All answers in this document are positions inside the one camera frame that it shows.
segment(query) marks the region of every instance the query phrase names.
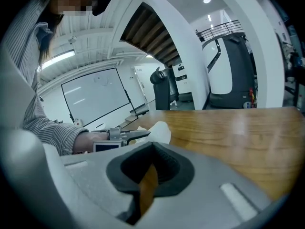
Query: metal railing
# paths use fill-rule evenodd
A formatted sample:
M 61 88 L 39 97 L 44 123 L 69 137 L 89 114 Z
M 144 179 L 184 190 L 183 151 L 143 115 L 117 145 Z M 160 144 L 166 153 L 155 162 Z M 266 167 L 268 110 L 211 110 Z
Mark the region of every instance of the metal railing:
M 239 20 L 230 21 L 227 23 L 223 23 L 220 25 L 216 25 L 213 28 L 204 30 L 202 32 L 196 32 L 196 35 L 199 37 L 199 40 L 201 42 L 205 42 L 209 39 L 212 39 L 216 36 L 227 34 L 227 33 L 233 33 L 237 31 L 243 31 L 243 27 L 240 24 Z

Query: whiteboard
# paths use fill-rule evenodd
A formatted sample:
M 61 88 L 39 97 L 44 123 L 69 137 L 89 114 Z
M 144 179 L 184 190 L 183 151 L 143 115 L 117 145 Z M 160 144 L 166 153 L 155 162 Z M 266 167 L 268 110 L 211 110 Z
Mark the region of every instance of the whiteboard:
M 83 126 L 130 103 L 116 69 L 76 78 L 61 88 L 72 117 Z

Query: black machine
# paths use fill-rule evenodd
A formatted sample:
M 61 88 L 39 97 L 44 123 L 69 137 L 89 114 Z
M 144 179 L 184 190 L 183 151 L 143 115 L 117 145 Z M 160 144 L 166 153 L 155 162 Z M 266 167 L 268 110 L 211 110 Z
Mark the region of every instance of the black machine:
M 173 69 L 159 71 L 156 69 L 151 75 L 151 83 L 156 98 L 156 110 L 170 110 L 170 103 L 178 101 L 179 93 L 173 74 Z
M 212 106 L 243 108 L 245 103 L 252 102 L 253 97 L 256 97 L 254 66 L 243 36 L 243 32 L 220 35 L 203 45 L 203 51 L 209 50 L 209 47 L 214 48 L 212 42 L 215 42 L 217 46 L 217 53 L 207 66 L 211 83 L 210 104 Z M 227 70 L 229 68 L 232 83 L 224 83 L 224 79 L 229 82 L 231 79 L 228 79 L 229 76 L 225 71 L 216 69 L 217 67 L 219 69 L 226 67 Z

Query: small screen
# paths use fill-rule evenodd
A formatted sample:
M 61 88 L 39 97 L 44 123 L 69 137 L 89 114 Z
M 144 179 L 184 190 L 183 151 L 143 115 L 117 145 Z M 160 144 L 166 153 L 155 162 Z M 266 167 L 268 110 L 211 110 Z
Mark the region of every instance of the small screen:
M 100 152 L 100 151 L 106 151 L 114 148 L 119 148 L 119 145 L 95 145 L 95 151 Z

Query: person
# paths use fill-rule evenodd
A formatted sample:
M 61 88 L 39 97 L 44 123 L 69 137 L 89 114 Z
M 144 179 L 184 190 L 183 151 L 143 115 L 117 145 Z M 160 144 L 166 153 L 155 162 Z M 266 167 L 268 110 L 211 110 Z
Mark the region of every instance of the person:
M 33 132 L 58 153 L 70 155 L 93 151 L 93 142 L 108 139 L 106 133 L 89 133 L 72 124 L 57 124 L 45 115 L 39 97 L 38 68 L 49 58 L 49 48 L 63 16 L 71 11 L 84 11 L 94 0 L 30 0 L 13 19 L 2 43 L 9 52 L 35 96 L 24 116 L 22 128 Z

